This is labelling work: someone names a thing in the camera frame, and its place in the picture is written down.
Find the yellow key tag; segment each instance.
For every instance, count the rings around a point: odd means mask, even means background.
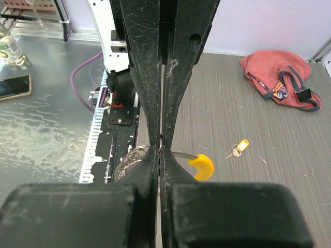
[[[197,155],[196,159],[189,159],[188,164],[197,169],[194,178],[198,181],[208,180],[214,173],[212,160],[204,154]]]
[[[237,145],[237,150],[243,152],[249,145],[248,140],[243,139],[240,141],[240,143]]]

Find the bottle label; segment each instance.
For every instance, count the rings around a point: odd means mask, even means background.
[[[8,62],[15,62],[23,55],[22,49],[19,47],[14,38],[4,45],[0,45],[0,56]]]

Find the smartphone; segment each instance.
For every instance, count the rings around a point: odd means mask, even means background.
[[[0,101],[28,96],[32,93],[30,75],[0,80]]]

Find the gray surface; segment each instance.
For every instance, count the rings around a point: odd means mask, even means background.
[[[203,153],[215,164],[210,181],[276,182],[292,190],[315,238],[331,247],[331,83],[311,64],[305,81],[322,98],[316,113],[265,101],[245,80],[240,57],[203,54],[179,108],[173,151]],[[148,144],[141,117],[138,144]],[[225,160],[242,139],[250,146]],[[180,163],[194,173],[186,161]]]
[[[74,95],[70,75],[97,54],[97,43],[21,37],[29,62],[4,66],[0,78],[30,74],[31,96],[0,102],[0,205],[18,185],[28,182],[78,182],[92,120]],[[76,76],[84,97],[93,89],[88,72],[100,84],[100,60]]]

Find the clear liquid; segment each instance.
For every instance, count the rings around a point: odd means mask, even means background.
[[[7,44],[12,38],[12,35],[10,34],[10,32],[0,32],[0,45],[5,45]],[[9,62],[9,61],[6,61],[4,59],[5,63],[10,65],[10,66],[21,66],[22,64],[25,63],[26,61],[26,56],[25,54],[23,53],[22,56],[20,58],[18,58],[16,61],[14,62]]]

